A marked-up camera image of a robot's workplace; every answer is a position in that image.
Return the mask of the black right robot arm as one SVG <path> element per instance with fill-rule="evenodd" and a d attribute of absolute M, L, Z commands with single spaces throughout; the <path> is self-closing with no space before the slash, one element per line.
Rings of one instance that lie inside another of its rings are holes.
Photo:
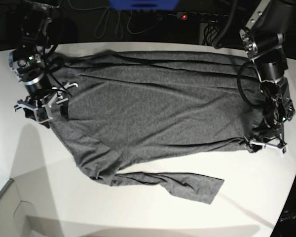
<path fill-rule="evenodd" d="M 69 118 L 69 89 L 77 83 L 59 82 L 54 72 L 64 66 L 61 57 L 53 54 L 57 44 L 50 43 L 47 29 L 52 22 L 52 11 L 61 6 L 59 0 L 30 0 L 30 10 L 21 22 L 21 41 L 9 54 L 8 64 L 28 96 L 18 100 L 14 111 L 22 109 L 25 117 L 46 128 L 53 120 L 52 106 L 60 107 L 64 119 Z"/>

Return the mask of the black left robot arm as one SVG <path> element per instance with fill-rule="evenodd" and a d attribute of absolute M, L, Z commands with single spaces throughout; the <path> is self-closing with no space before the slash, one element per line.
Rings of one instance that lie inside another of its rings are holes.
<path fill-rule="evenodd" d="M 283 43 L 295 15 L 296 0 L 259 0 L 239 30 L 241 49 L 248 61 L 237 72 L 237 88 L 244 103 L 261 113 L 258 126 L 243 138 L 250 153 L 271 148 L 284 155 L 288 150 L 284 123 L 291 121 L 296 111 L 285 77 L 288 63 Z M 263 100 L 257 103 L 249 100 L 242 86 L 246 69 L 253 70 L 257 75 L 263 96 Z"/>

